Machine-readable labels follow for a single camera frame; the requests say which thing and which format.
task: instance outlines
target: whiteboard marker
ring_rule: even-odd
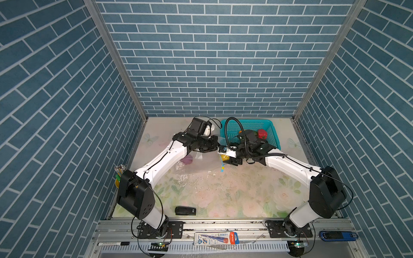
[[[97,246],[128,246],[129,242],[99,242]]]

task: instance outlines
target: black mounting plate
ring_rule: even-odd
[[[284,221],[283,220],[266,220],[265,225],[268,227],[268,232],[270,233],[271,238],[281,238],[281,237],[290,237],[284,232]],[[311,238],[313,237],[313,232],[310,228],[310,224],[305,225],[302,228],[300,237]]]
[[[172,239],[182,238],[183,221],[169,221],[168,228],[172,230]],[[166,241],[171,239],[170,229],[166,230]],[[148,224],[142,224],[139,231],[139,239],[158,239],[155,230]]]

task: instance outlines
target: teal plastic basket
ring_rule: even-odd
[[[222,128],[220,130],[221,137],[225,138],[225,122],[226,120],[222,120]],[[277,132],[275,131],[274,125],[270,120],[267,119],[242,119],[240,120],[242,127],[244,130],[254,130],[258,131],[258,129],[264,129],[267,131],[267,141],[269,144],[277,147],[277,149],[281,150],[280,141],[278,140]],[[237,136],[240,131],[240,126],[234,120],[230,120],[228,122],[227,133],[228,139],[232,142],[240,142]]]

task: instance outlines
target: floral tablecloth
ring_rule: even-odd
[[[271,120],[282,151],[306,161],[290,120]],[[167,146],[172,135],[184,130],[190,121],[191,118],[150,118],[131,169],[154,158]],[[197,217],[283,218],[309,198],[305,186],[274,168],[244,163],[238,167],[225,165],[222,170],[216,152],[203,156],[214,162],[196,170],[188,166],[182,171],[182,167],[174,166],[155,186],[167,216],[176,217],[176,206],[190,206],[197,208]],[[132,214],[117,205],[113,217],[132,217]]]

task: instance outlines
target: brick wall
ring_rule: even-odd
[[[141,118],[82,0],[0,2],[0,257],[85,253]]]
[[[299,124],[371,257],[412,257],[413,1],[368,0]]]
[[[150,116],[291,116],[353,0],[98,3]]]

